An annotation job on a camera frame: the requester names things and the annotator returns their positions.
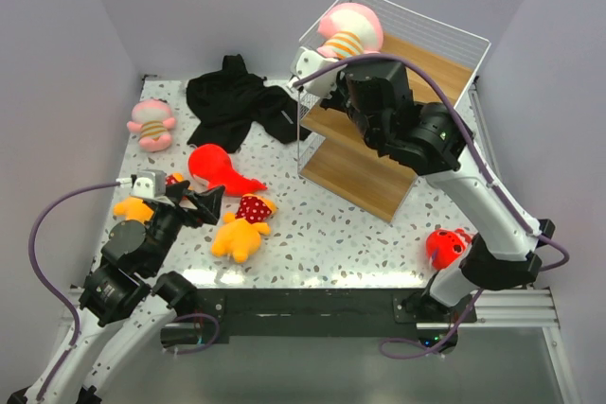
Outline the red whale plush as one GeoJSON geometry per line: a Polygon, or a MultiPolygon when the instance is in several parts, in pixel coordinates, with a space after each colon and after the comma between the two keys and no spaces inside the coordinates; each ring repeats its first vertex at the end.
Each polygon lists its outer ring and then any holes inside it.
{"type": "Polygon", "coordinates": [[[229,154],[215,144],[204,144],[196,148],[189,155],[187,167],[194,181],[205,184],[208,189],[223,186],[226,196],[241,197],[267,189],[259,180],[238,173],[229,154]]]}

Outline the pink striped plush doll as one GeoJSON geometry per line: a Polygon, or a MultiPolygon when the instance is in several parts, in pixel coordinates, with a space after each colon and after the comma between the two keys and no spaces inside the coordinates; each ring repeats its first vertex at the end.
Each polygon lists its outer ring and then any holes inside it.
{"type": "Polygon", "coordinates": [[[325,39],[316,51],[325,58],[347,59],[378,53],[383,28],[377,14],[358,3],[342,3],[325,13],[317,32],[325,39]]]}
{"type": "Polygon", "coordinates": [[[146,152],[162,151],[172,143],[171,130],[176,127],[169,104],[162,99],[139,101],[132,109],[127,129],[138,135],[138,144],[146,152]]]}

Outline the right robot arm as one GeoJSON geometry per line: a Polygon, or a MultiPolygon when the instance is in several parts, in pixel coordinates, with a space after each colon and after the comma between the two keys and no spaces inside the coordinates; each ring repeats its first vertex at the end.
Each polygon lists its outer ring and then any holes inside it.
{"type": "Polygon", "coordinates": [[[318,97],[342,95],[345,112],[370,149],[412,168],[475,227],[472,242],[434,273],[420,296],[428,319],[444,321],[474,290],[532,284],[546,271],[536,251],[551,240],[553,223],[514,200],[443,90],[418,65],[389,54],[324,59],[300,82],[318,97]]]}

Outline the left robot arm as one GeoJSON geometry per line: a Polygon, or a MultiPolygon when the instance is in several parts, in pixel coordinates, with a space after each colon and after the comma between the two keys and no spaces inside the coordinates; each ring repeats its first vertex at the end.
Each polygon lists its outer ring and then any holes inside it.
{"type": "Polygon", "coordinates": [[[41,376],[9,402],[99,403],[167,324],[198,317],[196,287],[180,273],[160,269],[182,228],[218,223],[225,188],[196,192],[187,180],[167,184],[166,178],[163,171],[144,170],[112,183],[128,187],[153,215],[146,222],[124,220],[114,226],[76,304],[48,281],[36,257],[38,230],[57,204],[35,220],[28,239],[30,265],[73,323],[41,376]]]}

